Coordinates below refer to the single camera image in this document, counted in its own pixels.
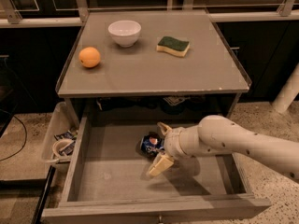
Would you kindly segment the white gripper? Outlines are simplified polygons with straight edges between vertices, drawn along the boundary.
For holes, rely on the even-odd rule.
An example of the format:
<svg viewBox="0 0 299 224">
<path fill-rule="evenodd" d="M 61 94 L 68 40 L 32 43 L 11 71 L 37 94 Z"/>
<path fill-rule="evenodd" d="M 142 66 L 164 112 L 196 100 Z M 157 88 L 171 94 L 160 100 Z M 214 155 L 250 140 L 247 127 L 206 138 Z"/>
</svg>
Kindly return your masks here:
<svg viewBox="0 0 299 224">
<path fill-rule="evenodd" d="M 200 139 L 196 126 L 183 128 L 171 128 L 169 125 L 158 122 L 164 136 L 165 153 L 159 153 L 153 160 L 147 171 L 149 177 L 155 177 L 174 165 L 175 160 L 198 156 L 200 151 Z"/>
</svg>

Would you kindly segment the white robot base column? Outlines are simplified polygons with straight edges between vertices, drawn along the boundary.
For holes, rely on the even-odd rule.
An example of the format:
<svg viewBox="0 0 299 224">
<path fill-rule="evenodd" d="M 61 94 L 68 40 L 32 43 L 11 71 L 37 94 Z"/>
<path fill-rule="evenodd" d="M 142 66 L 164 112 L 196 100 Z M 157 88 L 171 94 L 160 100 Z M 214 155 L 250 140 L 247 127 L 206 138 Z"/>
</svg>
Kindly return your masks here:
<svg viewBox="0 0 299 224">
<path fill-rule="evenodd" d="M 279 92 L 272 106 L 278 113 L 284 113 L 299 94 L 299 64 L 296 65 L 292 74 Z"/>
</svg>

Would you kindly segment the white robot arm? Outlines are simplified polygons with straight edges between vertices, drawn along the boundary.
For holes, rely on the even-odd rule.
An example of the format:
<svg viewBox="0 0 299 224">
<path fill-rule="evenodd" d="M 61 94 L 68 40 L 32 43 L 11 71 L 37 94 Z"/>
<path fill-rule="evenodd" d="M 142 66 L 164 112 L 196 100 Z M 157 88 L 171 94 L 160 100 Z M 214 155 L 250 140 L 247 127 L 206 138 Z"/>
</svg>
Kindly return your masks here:
<svg viewBox="0 0 299 224">
<path fill-rule="evenodd" d="M 299 181 L 299 143 L 249 131 L 223 116 L 210 115 L 194 126 L 172 128 L 158 124 L 164 151 L 148 170 L 157 176 L 181 158 L 239 153 Z"/>
</svg>

